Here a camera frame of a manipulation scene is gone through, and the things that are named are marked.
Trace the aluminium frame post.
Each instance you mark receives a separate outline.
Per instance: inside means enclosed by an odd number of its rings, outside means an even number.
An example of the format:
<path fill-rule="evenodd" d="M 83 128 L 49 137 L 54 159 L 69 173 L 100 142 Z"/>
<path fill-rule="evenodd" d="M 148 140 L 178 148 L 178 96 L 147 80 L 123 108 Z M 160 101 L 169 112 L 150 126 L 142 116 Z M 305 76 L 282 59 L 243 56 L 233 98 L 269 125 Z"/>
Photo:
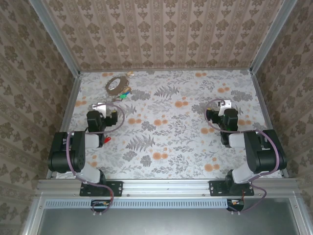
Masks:
<path fill-rule="evenodd" d="M 260 45 L 260 48 L 252 61 L 250 66 L 251 74 L 255 74 L 257 70 L 260 68 L 261 64 L 263 63 L 265 57 L 269 53 L 273 43 L 275 42 L 276 38 L 278 37 L 280 31 L 282 30 L 286 20 L 288 19 L 291 11 L 295 7 L 297 0 L 284 0 L 278 13 L 273 20 L 267 35 L 265 36 L 263 42 Z"/>
<path fill-rule="evenodd" d="M 67 46 L 65 40 L 62 38 L 61 30 L 57 27 L 56 23 L 52 19 L 43 0 L 29 0 L 29 2 L 43 23 L 51 39 L 53 40 L 74 79 L 78 78 L 80 73 L 79 66 L 75 62 L 69 46 Z"/>

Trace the aluminium mounting rail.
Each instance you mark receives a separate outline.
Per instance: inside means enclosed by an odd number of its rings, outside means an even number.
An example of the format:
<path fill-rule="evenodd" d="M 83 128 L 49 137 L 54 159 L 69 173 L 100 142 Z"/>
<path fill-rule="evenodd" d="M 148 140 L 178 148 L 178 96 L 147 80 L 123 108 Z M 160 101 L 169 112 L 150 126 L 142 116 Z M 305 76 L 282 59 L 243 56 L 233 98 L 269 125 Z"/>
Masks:
<path fill-rule="evenodd" d="M 210 197 L 211 179 L 184 180 L 125 180 L 123 179 L 122 197 L 156 198 L 156 197 Z M 264 193 L 257 187 L 267 191 L 267 197 L 287 198 L 299 195 L 297 182 L 292 178 L 261 178 L 253 183 L 254 197 L 259 198 Z M 81 183 L 74 179 L 40 180 L 37 193 L 44 196 L 78 197 Z"/>

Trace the floral table covering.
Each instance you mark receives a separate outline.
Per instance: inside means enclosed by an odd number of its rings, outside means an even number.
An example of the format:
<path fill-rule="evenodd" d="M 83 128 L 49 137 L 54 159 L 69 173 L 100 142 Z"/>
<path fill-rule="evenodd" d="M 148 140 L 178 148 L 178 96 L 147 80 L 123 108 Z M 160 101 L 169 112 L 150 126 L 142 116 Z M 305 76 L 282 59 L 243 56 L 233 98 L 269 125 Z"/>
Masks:
<path fill-rule="evenodd" d="M 139 71 L 111 140 L 86 151 L 86 161 L 109 179 L 223 178 L 246 161 L 243 149 L 221 144 L 204 118 L 215 98 L 229 99 L 239 129 L 266 129 L 249 71 Z"/>

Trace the aluminium side rail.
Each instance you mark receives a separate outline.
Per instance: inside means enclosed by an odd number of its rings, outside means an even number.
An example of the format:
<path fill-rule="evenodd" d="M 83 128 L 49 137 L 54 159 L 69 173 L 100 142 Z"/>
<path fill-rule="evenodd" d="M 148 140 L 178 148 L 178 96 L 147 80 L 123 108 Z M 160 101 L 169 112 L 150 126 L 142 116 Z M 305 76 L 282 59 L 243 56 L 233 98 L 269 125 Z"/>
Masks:
<path fill-rule="evenodd" d="M 80 90 L 81 78 L 77 77 L 74 80 L 73 87 L 69 96 L 67 107 L 64 113 L 63 121 L 60 127 L 60 132 L 67 132 L 69 130 L 72 114 L 74 111 L 77 96 Z"/>
<path fill-rule="evenodd" d="M 251 79 L 253 81 L 253 85 L 254 85 L 258 100 L 259 100 L 259 104 L 260 104 L 261 111 L 265 120 L 266 127 L 268 129 L 273 129 L 273 125 L 271 123 L 270 116 L 268 114 L 268 110 L 267 110 L 267 107 L 266 107 L 266 104 L 265 104 L 265 101 L 261 92 L 261 88 L 259 86 L 257 77 L 254 73 L 251 74 Z"/>

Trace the thin aluminium wall rail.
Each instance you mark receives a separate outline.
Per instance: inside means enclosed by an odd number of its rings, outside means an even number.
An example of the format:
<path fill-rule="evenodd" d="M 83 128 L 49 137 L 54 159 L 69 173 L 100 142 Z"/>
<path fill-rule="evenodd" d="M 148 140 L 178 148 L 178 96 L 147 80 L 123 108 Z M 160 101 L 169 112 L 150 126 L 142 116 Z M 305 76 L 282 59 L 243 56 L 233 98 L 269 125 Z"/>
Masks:
<path fill-rule="evenodd" d="M 158 68 L 158 69 L 111 69 L 111 70 L 81 70 L 79 73 L 89 73 L 89 72 L 123 72 L 128 73 L 130 71 L 139 72 L 139 71 L 240 71 L 246 70 L 250 71 L 250 68 Z"/>

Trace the grey metal panel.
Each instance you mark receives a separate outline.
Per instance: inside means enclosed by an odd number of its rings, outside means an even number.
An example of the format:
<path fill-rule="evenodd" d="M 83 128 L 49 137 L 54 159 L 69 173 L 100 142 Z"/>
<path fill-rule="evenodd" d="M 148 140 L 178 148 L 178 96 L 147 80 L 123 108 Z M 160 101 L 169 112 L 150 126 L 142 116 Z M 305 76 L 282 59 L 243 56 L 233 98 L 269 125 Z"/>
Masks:
<path fill-rule="evenodd" d="M 231 214 L 221 209 L 48 209 L 37 235 L 300 235 L 282 206 Z"/>

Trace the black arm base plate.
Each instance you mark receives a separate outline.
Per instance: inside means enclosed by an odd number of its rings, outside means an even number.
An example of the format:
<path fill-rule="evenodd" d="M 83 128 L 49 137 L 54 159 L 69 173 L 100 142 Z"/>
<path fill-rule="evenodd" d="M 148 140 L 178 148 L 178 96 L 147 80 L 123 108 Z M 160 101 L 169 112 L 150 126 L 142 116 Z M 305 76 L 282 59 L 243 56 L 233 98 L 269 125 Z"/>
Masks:
<path fill-rule="evenodd" d="M 107 186 L 112 189 L 114 197 L 122 196 L 123 190 L 122 181 L 107 181 Z M 104 187 L 96 187 L 82 183 L 79 195 L 82 197 L 109 197 L 110 192 L 107 188 Z"/>
<path fill-rule="evenodd" d="M 250 184 L 227 183 L 226 181 L 209 181 L 210 196 L 254 196 Z"/>

